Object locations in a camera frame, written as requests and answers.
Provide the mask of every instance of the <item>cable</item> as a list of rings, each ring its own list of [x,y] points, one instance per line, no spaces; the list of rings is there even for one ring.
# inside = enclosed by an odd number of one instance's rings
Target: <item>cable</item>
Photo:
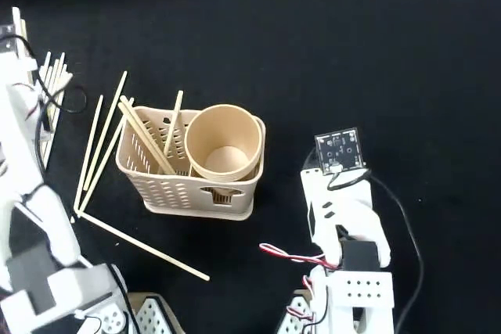
[[[24,47],[26,48],[26,50],[28,51],[28,53],[30,54],[30,56],[33,58],[33,59],[37,59],[31,45],[30,45],[30,42],[28,42],[26,40],[26,38],[24,38],[23,36],[21,35],[18,35],[18,34],[7,34],[7,35],[4,35],[4,36],[1,36],[0,37],[0,43],[2,43],[3,41],[7,41],[9,39],[19,39],[20,41],[23,42],[23,45]],[[44,81],[41,79],[40,77],[40,72],[38,70],[35,70],[34,71],[34,75],[35,75],[35,78],[37,79],[37,81],[39,82],[40,86],[41,86],[41,89],[42,91],[44,92],[44,94],[47,96],[47,99],[48,101],[53,104],[55,107],[57,107],[58,109],[66,112],[66,113],[81,113],[83,112],[86,108],[87,108],[87,95],[85,94],[85,91],[83,90],[83,88],[81,87],[74,87],[75,89],[80,89],[83,94],[84,94],[84,105],[82,106],[81,109],[70,109],[70,108],[67,108],[67,107],[64,107],[62,106],[62,104],[60,105],[57,101],[56,101],[56,98],[57,98],[57,94],[54,93],[54,95],[51,95],[49,93],[49,90],[47,89],[47,86],[45,86],[45,83]]]
[[[316,322],[312,322],[311,324],[306,324],[305,326],[303,326],[303,329],[301,330],[301,334],[305,334],[306,333],[306,328],[308,328],[310,326],[317,326],[318,324],[321,324],[326,319],[326,317],[327,317],[327,311],[328,311],[328,309],[329,309],[329,287],[326,286],[326,309],[323,312],[322,318],[320,318]]]
[[[4,35],[4,36],[1,36],[0,37],[0,43],[2,43],[3,41],[10,40],[10,39],[19,39],[20,41],[22,41],[23,44],[24,44],[24,47],[26,48],[26,50],[28,51],[28,53],[30,54],[30,56],[33,59],[37,59],[37,57],[36,57],[36,55],[35,55],[32,47],[31,47],[30,43],[26,40],[26,38],[24,38],[21,35],[18,35],[18,34],[7,34],[7,35]],[[79,91],[82,92],[82,94],[84,95],[84,105],[80,109],[76,109],[76,110],[68,108],[68,107],[64,107],[63,104],[62,103],[59,104],[56,99],[57,99],[57,96],[60,93],[62,93],[64,90],[67,89],[68,84],[66,84],[63,88],[57,90],[52,95],[52,94],[50,94],[49,90],[47,89],[47,86],[45,86],[44,81],[41,79],[40,72],[38,70],[35,70],[34,71],[34,75],[35,75],[36,80],[40,84],[42,91],[44,92],[44,94],[47,97],[47,103],[44,104],[41,107],[40,116],[37,119],[37,123],[36,123],[36,126],[35,126],[35,134],[34,134],[35,157],[37,159],[37,164],[38,164],[38,168],[40,170],[41,176],[45,180],[45,178],[46,178],[46,176],[45,176],[45,166],[43,164],[43,159],[41,158],[41,151],[40,151],[41,124],[42,124],[42,122],[43,122],[43,120],[45,118],[45,112],[47,111],[47,108],[49,107],[49,105],[52,104],[56,108],[58,108],[58,109],[60,109],[60,110],[62,110],[64,112],[66,112],[66,113],[81,113],[81,112],[83,112],[87,108],[87,94],[85,93],[85,90],[81,86],[74,86],[74,87],[72,87],[72,89],[79,90]]]
[[[57,90],[54,95],[57,96],[59,93],[64,92],[66,89],[66,86]],[[40,170],[41,178],[45,180],[46,174],[45,174],[45,166],[44,166],[44,160],[41,157],[41,150],[40,150],[40,132],[41,132],[41,124],[43,123],[45,112],[47,111],[47,108],[51,102],[47,102],[41,109],[40,109],[40,115],[38,116],[37,123],[34,127],[34,155],[37,160],[37,165],[38,169]]]
[[[128,300],[128,297],[127,297],[127,293],[125,292],[125,289],[121,283],[121,280],[120,278],[118,278],[118,275],[117,275],[117,272],[115,271],[115,269],[113,269],[113,267],[110,265],[110,264],[106,264],[106,266],[108,267],[108,269],[110,270],[110,273],[111,275],[113,276],[113,279],[115,280],[115,282],[117,283],[118,285],[118,288],[120,289],[120,292],[122,294],[122,297],[124,298],[125,300],[125,305],[127,306],[127,310],[128,310],[128,313],[129,315],[131,316],[131,320],[132,320],[132,323],[134,324],[135,326],[135,330],[137,333],[140,333],[141,331],[139,330],[139,325],[138,325],[138,322],[137,320],[135,319],[135,316],[134,316],[134,311],[132,310],[132,306],[131,306],[131,302]]]
[[[103,320],[101,320],[101,318],[96,316],[85,316],[85,318],[95,318],[96,320],[99,320],[99,327],[97,328],[97,330],[94,331],[94,334],[97,334],[99,330],[101,330],[101,327],[103,326]]]
[[[331,183],[336,180],[337,176],[334,174],[333,178],[330,179],[329,184],[327,185],[327,190],[329,191],[337,191],[339,189],[351,187],[352,185],[358,184],[362,180],[366,180],[371,174],[371,171],[367,169],[363,174],[358,176],[357,178],[347,181],[346,183],[338,184],[338,185],[331,185]]]
[[[291,260],[293,262],[309,262],[310,264],[316,264],[316,265],[321,265],[324,268],[330,269],[330,270],[335,270],[337,268],[337,265],[332,265],[325,261],[324,254],[319,254],[317,256],[299,256],[296,254],[288,254],[285,250],[281,250],[280,248],[268,244],[266,242],[262,242],[259,244],[259,249],[262,250],[263,252],[269,253],[273,256],[280,257],[280,258],[286,258],[288,260]]]
[[[400,334],[402,330],[403,323],[405,319],[407,318],[407,315],[409,314],[409,311],[413,307],[422,287],[423,287],[423,280],[424,280],[424,261],[421,256],[420,248],[417,245],[416,237],[414,236],[414,232],[411,228],[409,218],[407,217],[407,213],[405,211],[404,206],[398,199],[398,197],[391,191],[391,189],[388,188],[387,185],[385,185],[381,180],[376,178],[375,176],[371,176],[371,180],[377,183],[389,196],[390,198],[395,201],[395,203],[398,205],[398,208],[402,212],[402,216],[404,217],[404,222],[405,226],[407,227],[407,232],[409,233],[409,237],[411,241],[413,242],[414,245],[414,250],[416,251],[416,257],[417,261],[419,263],[419,277],[417,280],[417,285],[416,288],[414,289],[414,292],[412,296],[409,298],[409,301],[407,301],[407,304],[404,306],[402,313],[400,314],[400,317],[397,320],[397,325],[395,326],[395,334]]]

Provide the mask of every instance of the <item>beige cup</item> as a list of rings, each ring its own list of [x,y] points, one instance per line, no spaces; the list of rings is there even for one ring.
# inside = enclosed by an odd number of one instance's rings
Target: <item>beige cup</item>
[[[193,169],[211,181],[238,181],[256,166],[262,131],[249,112],[233,105],[208,107],[188,126],[185,150]]]

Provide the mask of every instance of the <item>black table surface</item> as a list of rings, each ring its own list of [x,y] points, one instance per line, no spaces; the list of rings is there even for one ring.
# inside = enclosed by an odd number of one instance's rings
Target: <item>black table surface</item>
[[[258,244],[318,251],[299,171],[313,135],[347,127],[359,128],[368,166],[405,204],[424,255],[406,331],[498,327],[499,0],[0,0],[3,21],[11,5],[39,60],[66,52],[88,91],[85,113],[62,114],[49,164],[68,203],[93,108],[100,94],[110,105],[123,70],[136,104],[170,109],[182,89],[185,109],[234,103],[265,122],[265,173],[246,221],[152,214],[113,161],[88,207],[210,282],[75,225],[84,255],[115,263],[129,290],[162,294],[187,332],[274,331],[311,267]],[[398,208],[379,189],[373,198],[392,250],[396,317],[416,284],[416,257]],[[14,228],[13,242],[24,236]]]

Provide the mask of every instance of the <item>equipment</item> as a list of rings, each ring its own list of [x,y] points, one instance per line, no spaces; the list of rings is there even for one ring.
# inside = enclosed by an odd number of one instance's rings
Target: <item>equipment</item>
[[[380,218],[373,211],[370,171],[362,162],[355,128],[315,137],[313,149],[301,171],[312,241],[323,253],[314,257],[291,256],[268,244],[261,248],[297,262],[317,264],[303,284],[309,294],[295,296],[287,307],[279,334],[393,334],[394,307],[391,273],[382,271],[391,251]],[[395,328],[413,305],[423,281],[424,267],[405,211],[402,210],[420,262],[420,280]]]
[[[48,104],[62,106],[53,102],[54,96],[48,95],[40,79],[17,8],[13,21],[0,27],[0,287],[12,293],[0,307],[10,332],[30,333],[72,313],[86,320],[80,334],[139,334],[154,332],[156,327],[165,334],[172,332],[166,318],[159,319],[158,326],[144,325],[141,331],[118,269],[93,266],[81,255],[64,205],[45,183],[35,152],[40,147],[37,125]],[[48,98],[45,104],[42,92]],[[14,207],[45,232],[49,247],[43,242],[12,255],[9,233]]]

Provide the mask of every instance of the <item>plastic basket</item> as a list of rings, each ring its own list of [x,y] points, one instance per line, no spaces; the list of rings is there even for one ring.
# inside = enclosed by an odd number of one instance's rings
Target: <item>plastic basket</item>
[[[135,107],[135,111],[163,150],[172,111],[144,106]],[[198,113],[197,110],[180,111],[178,124],[189,127]],[[174,130],[172,147],[168,152],[168,161],[176,175],[158,174],[158,163],[128,123],[122,129],[118,144],[117,166],[138,190],[146,209],[153,213],[242,221],[252,213],[254,190],[264,167],[265,125],[261,119],[256,119],[263,133],[261,158],[256,168],[242,181],[216,183],[198,176],[190,169],[185,152],[185,132],[179,127]]]

